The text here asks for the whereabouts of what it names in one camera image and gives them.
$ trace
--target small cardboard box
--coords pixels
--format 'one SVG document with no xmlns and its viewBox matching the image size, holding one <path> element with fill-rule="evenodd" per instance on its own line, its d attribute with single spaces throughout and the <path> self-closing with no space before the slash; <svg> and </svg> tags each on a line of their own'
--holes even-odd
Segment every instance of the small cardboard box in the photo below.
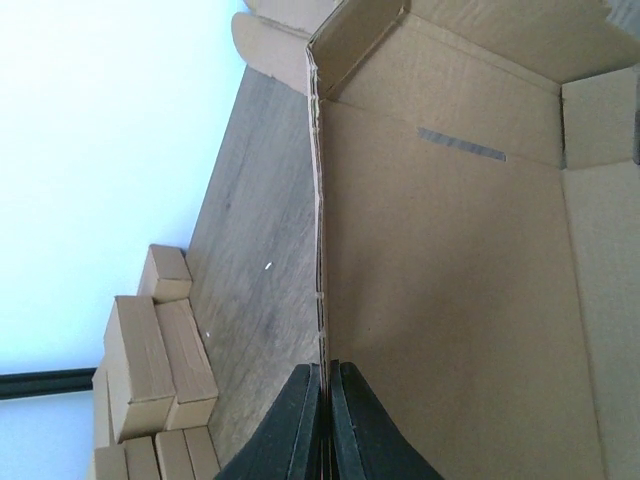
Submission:
<svg viewBox="0 0 640 480">
<path fill-rule="evenodd" d="M 189 297 L 191 275 L 177 247 L 151 245 L 142 271 L 138 295 L 149 295 L 158 303 Z"/>
<path fill-rule="evenodd" d="M 116 441 L 161 431 L 175 388 L 151 297 L 116 297 L 104 340 Z"/>
<path fill-rule="evenodd" d="M 93 448 L 115 445 L 105 361 L 93 375 Z"/>
<path fill-rule="evenodd" d="M 151 437 L 133 438 L 125 441 L 123 445 L 127 457 L 129 480 L 160 480 L 156 451 Z"/>
<path fill-rule="evenodd" d="M 156 452 L 162 480 L 195 480 L 182 430 L 158 433 Z"/>
<path fill-rule="evenodd" d="M 187 449 L 195 480 L 211 480 L 218 472 L 218 456 L 213 448 L 211 434 L 207 427 L 189 428 L 184 431 Z"/>
<path fill-rule="evenodd" d="M 568 170 L 561 91 L 640 43 L 599 0 L 408 3 L 306 50 L 325 376 L 355 362 L 445 478 L 636 478 L 637 80 L 567 85 Z"/>
<path fill-rule="evenodd" d="M 156 315 L 176 389 L 165 429 L 206 425 L 218 398 L 218 387 L 189 300 L 156 305 Z"/>
<path fill-rule="evenodd" d="M 129 480 L 124 447 L 96 448 L 91 457 L 87 480 Z"/>
</svg>

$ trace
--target white wall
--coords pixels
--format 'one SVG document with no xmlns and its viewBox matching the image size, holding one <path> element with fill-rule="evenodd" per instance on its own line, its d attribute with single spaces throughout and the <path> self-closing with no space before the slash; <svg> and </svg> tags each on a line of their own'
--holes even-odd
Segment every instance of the white wall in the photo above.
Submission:
<svg viewBox="0 0 640 480">
<path fill-rule="evenodd" d="M 236 0 L 0 3 L 0 374 L 89 367 L 186 247 L 244 65 Z"/>
<path fill-rule="evenodd" d="M 91 392 L 0 404 L 0 480 L 78 480 L 93 439 Z"/>
</svg>

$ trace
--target wooden floor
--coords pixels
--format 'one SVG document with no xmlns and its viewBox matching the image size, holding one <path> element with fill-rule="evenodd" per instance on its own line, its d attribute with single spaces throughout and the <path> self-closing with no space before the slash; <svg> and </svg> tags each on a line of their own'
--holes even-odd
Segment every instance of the wooden floor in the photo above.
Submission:
<svg viewBox="0 0 640 480">
<path fill-rule="evenodd" d="M 306 98 L 247 69 L 187 253 L 220 396 L 221 466 L 298 363 L 318 362 Z"/>
</svg>

